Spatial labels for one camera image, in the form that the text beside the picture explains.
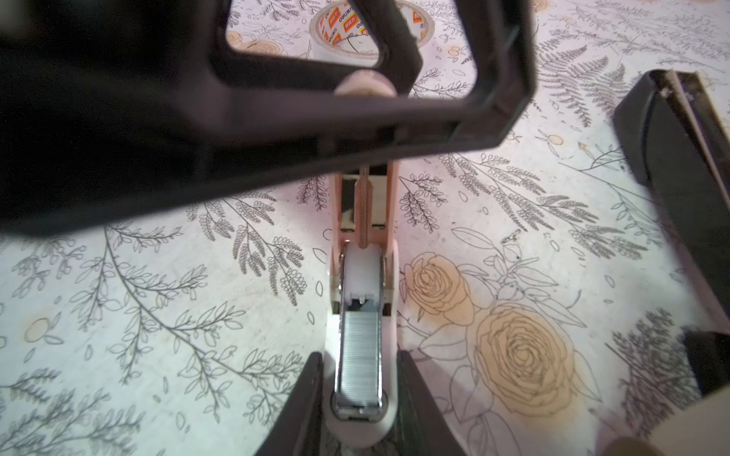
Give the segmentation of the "black stapler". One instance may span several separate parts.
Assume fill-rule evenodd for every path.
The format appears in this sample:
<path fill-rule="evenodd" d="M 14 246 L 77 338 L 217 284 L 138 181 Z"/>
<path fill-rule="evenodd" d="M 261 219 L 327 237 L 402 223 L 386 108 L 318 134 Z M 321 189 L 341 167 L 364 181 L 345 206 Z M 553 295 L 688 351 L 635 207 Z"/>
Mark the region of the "black stapler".
<path fill-rule="evenodd" d="M 724 311 L 729 309 L 729 137 L 698 74 L 650 70 L 615 108 L 635 180 L 651 188 Z"/>

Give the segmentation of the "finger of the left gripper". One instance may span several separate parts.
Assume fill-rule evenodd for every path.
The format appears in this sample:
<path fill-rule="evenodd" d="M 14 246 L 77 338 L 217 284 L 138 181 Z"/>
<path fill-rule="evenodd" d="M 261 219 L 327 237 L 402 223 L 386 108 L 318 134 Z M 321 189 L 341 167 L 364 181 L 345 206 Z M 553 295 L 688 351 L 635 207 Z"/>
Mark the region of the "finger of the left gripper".
<path fill-rule="evenodd" d="M 532 8 L 526 1 L 458 1 L 473 84 L 452 100 L 414 98 L 423 59 L 392 1 L 357 1 L 378 47 L 370 68 L 217 51 L 231 92 L 234 140 L 216 169 L 241 188 L 438 153 L 499 146 L 536 90 Z"/>

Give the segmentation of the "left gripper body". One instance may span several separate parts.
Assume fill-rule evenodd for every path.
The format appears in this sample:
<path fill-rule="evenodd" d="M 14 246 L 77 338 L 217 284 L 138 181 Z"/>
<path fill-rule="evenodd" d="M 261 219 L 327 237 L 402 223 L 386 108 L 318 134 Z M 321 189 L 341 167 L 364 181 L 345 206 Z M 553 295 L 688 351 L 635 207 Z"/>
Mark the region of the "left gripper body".
<path fill-rule="evenodd" d="M 209 185 L 224 1 L 1 5 L 1 227 L 74 231 Z"/>

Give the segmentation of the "staple strip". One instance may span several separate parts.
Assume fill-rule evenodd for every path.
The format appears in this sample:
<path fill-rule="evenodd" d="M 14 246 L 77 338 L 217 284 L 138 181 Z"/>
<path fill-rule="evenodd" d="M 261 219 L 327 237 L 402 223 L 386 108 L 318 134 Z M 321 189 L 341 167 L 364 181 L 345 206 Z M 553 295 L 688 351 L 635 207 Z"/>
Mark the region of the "staple strip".
<path fill-rule="evenodd" d="M 353 298 L 340 326 L 334 411 L 342 419 L 374 420 L 383 407 L 381 309 L 372 298 Z"/>

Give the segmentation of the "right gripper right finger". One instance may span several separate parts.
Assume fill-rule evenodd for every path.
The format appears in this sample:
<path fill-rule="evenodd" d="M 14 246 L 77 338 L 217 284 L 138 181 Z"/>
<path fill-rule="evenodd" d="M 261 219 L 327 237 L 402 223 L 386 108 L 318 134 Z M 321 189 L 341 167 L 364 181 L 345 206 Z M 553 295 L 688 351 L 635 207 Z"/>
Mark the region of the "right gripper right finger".
<path fill-rule="evenodd" d="M 408 351 L 397 352 L 397 387 L 399 454 L 464 456 Z"/>

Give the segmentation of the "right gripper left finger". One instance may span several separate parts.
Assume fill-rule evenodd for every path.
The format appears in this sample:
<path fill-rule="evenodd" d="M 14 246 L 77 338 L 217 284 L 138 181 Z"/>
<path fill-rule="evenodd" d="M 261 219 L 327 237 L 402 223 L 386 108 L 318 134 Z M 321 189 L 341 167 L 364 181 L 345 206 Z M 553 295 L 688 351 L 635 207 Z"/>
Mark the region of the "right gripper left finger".
<path fill-rule="evenodd" d="M 322 354 L 308 356 L 281 413 L 256 456 L 315 456 L 321 450 Z"/>

